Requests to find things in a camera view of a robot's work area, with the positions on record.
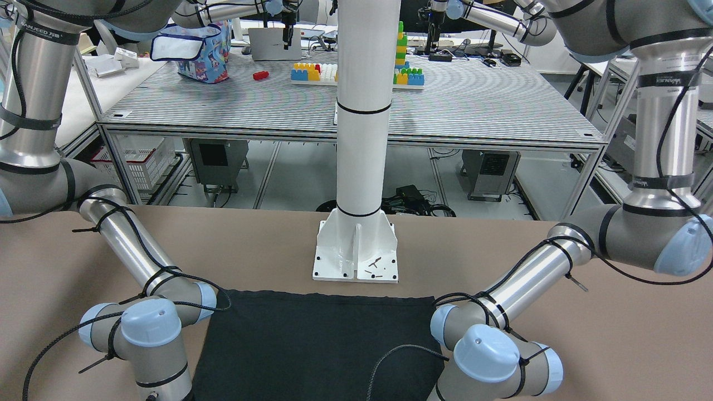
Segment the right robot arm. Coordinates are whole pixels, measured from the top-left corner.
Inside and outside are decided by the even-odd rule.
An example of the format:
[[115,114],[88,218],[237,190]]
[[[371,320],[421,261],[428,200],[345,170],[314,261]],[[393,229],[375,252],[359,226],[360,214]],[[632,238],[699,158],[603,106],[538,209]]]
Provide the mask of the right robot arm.
[[106,359],[126,360],[142,400],[193,400],[184,327],[216,310],[208,282],[183,273],[146,231],[125,192],[96,168],[61,157],[57,129],[80,35],[94,21],[153,37],[181,1],[15,1],[16,34],[2,100],[2,216],[76,211],[142,285],[92,307],[76,328]]

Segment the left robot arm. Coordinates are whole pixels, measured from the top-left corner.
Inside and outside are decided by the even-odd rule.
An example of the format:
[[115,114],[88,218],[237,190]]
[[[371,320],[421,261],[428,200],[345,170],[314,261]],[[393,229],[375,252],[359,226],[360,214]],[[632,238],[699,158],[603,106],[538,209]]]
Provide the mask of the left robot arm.
[[494,400],[556,391],[563,364],[510,323],[561,277],[599,257],[685,276],[711,251],[711,218],[692,194],[700,69],[711,54],[710,1],[519,1],[533,26],[557,28],[581,61],[638,59],[631,193],[621,206],[568,216],[504,274],[460,305],[442,305],[431,335],[452,353],[430,400]]

